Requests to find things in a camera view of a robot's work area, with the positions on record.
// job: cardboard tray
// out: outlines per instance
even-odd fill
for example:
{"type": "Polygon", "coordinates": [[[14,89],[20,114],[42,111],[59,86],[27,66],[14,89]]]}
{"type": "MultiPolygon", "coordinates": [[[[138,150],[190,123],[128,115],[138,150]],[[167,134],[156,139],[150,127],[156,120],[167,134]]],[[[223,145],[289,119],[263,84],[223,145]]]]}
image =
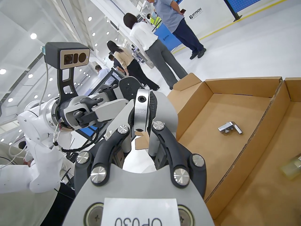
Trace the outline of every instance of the cardboard tray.
{"type": "Polygon", "coordinates": [[[285,83],[286,113],[259,162],[217,218],[221,226],[301,225],[301,175],[291,181],[279,170],[301,153],[301,78],[285,83]]]}
{"type": "MultiPolygon", "coordinates": [[[[285,114],[281,77],[217,79],[201,82],[190,73],[168,95],[178,113],[176,138],[207,166],[205,202],[213,219],[248,177],[285,114]],[[223,135],[218,127],[234,121],[244,132],[223,135]]],[[[136,149],[148,147],[147,135],[136,149]]]]}

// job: black shoes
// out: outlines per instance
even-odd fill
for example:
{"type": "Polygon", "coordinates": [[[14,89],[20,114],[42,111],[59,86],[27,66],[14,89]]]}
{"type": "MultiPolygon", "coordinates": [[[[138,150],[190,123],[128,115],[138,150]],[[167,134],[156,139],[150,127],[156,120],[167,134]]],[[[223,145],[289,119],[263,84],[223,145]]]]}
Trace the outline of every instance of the black shoes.
{"type": "Polygon", "coordinates": [[[198,55],[198,53],[197,53],[197,52],[195,52],[195,53],[192,53],[192,55],[191,55],[190,59],[194,59],[194,58],[195,58],[197,55],[198,55]]]}
{"type": "Polygon", "coordinates": [[[198,58],[202,57],[204,53],[206,52],[206,48],[203,48],[201,51],[198,52],[198,58]]]}

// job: yellow floor line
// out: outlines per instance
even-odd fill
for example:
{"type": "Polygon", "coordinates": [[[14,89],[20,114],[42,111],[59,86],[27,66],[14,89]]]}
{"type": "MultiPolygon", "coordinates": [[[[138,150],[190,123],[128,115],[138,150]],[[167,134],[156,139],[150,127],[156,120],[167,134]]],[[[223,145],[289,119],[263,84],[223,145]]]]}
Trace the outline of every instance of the yellow floor line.
{"type": "MultiPolygon", "coordinates": [[[[287,0],[280,0],[280,1],[277,1],[277,2],[275,2],[275,3],[273,3],[273,4],[271,4],[271,5],[268,5],[268,6],[264,7],[264,8],[262,8],[262,9],[260,9],[260,10],[255,11],[255,12],[253,12],[253,13],[251,13],[251,14],[248,14],[248,15],[246,15],[246,16],[243,16],[241,19],[239,19],[239,20],[237,20],[237,21],[234,21],[234,22],[228,24],[227,26],[221,27],[220,29],[217,29],[216,31],[214,31],[214,32],[212,32],[212,33],[210,33],[210,34],[208,34],[208,35],[206,35],[206,36],[200,38],[199,40],[202,40],[202,39],[204,39],[204,38],[206,38],[206,37],[208,37],[208,36],[210,36],[210,35],[213,35],[213,34],[216,33],[216,32],[219,32],[219,31],[221,31],[221,30],[223,30],[223,29],[225,29],[225,28],[227,28],[227,27],[229,27],[229,26],[231,26],[231,25],[233,25],[233,24],[235,24],[235,23],[237,23],[237,22],[240,22],[240,21],[244,20],[245,18],[248,18],[248,17],[251,17],[251,16],[253,16],[253,15],[255,15],[255,14],[258,14],[259,12],[262,12],[262,11],[264,11],[264,10],[267,10],[267,9],[271,8],[271,7],[274,7],[275,5],[277,5],[277,4],[279,4],[279,3],[282,3],[282,2],[284,2],[284,1],[287,1],[287,0]]],[[[183,50],[183,49],[185,49],[185,48],[186,48],[186,46],[184,46],[184,47],[182,47],[182,48],[180,48],[180,49],[178,49],[178,50],[172,52],[172,54],[175,54],[175,53],[177,53],[177,52],[179,52],[179,51],[181,51],[181,50],[183,50]]]]}

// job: dark blue trousers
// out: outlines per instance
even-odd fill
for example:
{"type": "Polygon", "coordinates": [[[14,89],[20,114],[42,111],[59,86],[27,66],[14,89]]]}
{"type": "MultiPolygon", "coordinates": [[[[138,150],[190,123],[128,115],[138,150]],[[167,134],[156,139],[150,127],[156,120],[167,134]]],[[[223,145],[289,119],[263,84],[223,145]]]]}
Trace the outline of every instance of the dark blue trousers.
{"type": "Polygon", "coordinates": [[[183,18],[178,25],[177,29],[173,32],[173,35],[177,37],[183,45],[192,50],[192,53],[201,51],[204,46],[200,43],[191,28],[186,24],[185,18],[183,18]]]}

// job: ceiling light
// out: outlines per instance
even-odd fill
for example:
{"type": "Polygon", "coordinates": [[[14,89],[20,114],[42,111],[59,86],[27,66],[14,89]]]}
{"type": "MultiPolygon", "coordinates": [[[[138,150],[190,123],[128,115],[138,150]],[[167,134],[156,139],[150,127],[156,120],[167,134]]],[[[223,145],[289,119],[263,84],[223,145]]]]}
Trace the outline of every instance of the ceiling light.
{"type": "Polygon", "coordinates": [[[36,39],[37,38],[37,34],[36,33],[32,33],[31,35],[30,35],[30,37],[31,37],[31,39],[36,39]]]}

